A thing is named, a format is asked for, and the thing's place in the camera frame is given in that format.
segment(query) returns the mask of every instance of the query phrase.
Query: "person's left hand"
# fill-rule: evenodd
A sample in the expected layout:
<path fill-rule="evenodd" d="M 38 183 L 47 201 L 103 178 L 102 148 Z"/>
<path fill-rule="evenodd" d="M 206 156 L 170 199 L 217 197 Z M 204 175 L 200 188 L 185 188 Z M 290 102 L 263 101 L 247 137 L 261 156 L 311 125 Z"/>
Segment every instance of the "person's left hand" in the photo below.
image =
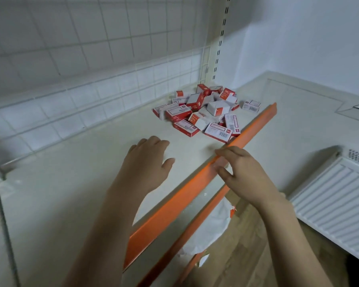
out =
<path fill-rule="evenodd" d="M 162 163 L 163 154 L 169 144 L 167 140 L 151 136 L 149 139 L 141 139 L 137 145 L 132 145 L 113 186 L 127 189 L 142 198 L 156 189 L 168 177 L 175 161 L 174 158 L 169 158 Z"/>

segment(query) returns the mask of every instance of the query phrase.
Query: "wooden floor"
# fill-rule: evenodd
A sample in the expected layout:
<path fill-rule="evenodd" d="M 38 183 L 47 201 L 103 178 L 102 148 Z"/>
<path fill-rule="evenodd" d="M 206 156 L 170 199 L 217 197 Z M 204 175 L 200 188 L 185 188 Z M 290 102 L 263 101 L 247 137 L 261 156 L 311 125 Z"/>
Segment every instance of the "wooden floor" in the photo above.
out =
<path fill-rule="evenodd" d="M 226 197 L 236 206 L 225 233 L 206 251 L 201 268 L 194 267 L 182 286 L 276 287 L 266 230 L 254 207 L 233 192 Z M 347 253 L 301 222 L 302 229 L 334 287 L 348 287 Z"/>

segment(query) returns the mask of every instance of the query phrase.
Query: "person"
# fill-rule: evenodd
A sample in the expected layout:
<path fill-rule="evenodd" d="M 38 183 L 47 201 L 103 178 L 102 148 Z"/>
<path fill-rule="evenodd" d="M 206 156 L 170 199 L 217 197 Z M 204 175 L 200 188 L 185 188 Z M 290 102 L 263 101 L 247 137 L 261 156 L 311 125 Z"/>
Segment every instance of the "person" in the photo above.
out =
<path fill-rule="evenodd" d="M 167 178 L 174 158 L 163 161 L 169 141 L 156 136 L 129 149 L 107 191 L 96 222 L 64 282 L 65 287 L 119 286 L 134 217 L 144 197 Z M 216 168 L 226 185 L 251 203 L 265 224 L 279 287 L 332 287 L 298 223 L 292 204 L 261 165 L 236 146 L 215 150 L 233 174 Z"/>

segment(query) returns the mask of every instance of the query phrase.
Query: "hand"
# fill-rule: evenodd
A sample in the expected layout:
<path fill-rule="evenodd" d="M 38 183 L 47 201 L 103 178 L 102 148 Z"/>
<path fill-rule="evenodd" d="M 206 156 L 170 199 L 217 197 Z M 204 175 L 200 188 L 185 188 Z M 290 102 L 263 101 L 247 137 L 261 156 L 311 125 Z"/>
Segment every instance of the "hand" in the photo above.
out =
<path fill-rule="evenodd" d="M 112 188 L 127 189 L 128 192 L 144 198 L 160 186 L 168 177 L 175 161 L 174 158 L 169 158 L 162 163 L 163 154 L 169 144 L 169 141 L 151 136 L 149 139 L 141 139 L 137 145 L 132 145 Z"/>
<path fill-rule="evenodd" d="M 249 152 L 232 146 L 217 149 L 215 153 L 223 156 L 233 168 L 233 175 L 220 166 L 216 170 L 226 185 L 238 196 L 256 208 L 266 201 L 284 200 L 262 166 Z"/>

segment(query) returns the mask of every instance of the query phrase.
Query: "white radiator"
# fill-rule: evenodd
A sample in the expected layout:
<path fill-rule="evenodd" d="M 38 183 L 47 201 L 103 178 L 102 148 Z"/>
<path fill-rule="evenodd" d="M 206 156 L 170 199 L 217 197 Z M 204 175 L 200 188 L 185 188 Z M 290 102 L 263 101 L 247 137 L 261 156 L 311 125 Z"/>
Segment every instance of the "white radiator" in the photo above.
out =
<path fill-rule="evenodd" d="M 300 220 L 359 259 L 359 152 L 336 153 L 290 201 Z"/>

